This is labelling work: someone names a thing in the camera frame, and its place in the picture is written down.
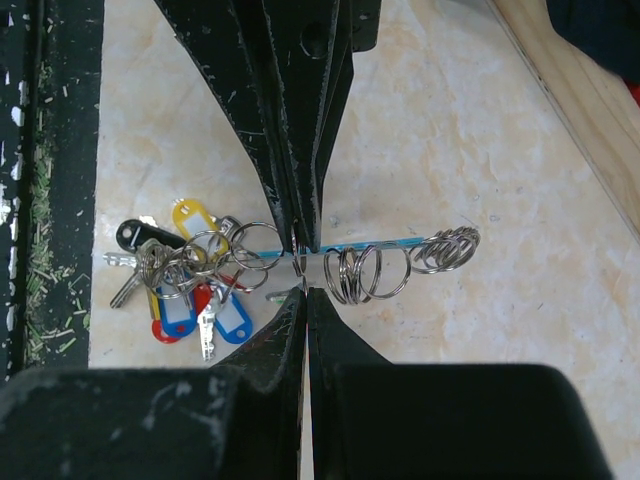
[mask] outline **dark cloth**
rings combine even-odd
[[[547,0],[547,8],[561,37],[640,84],[640,0]]]

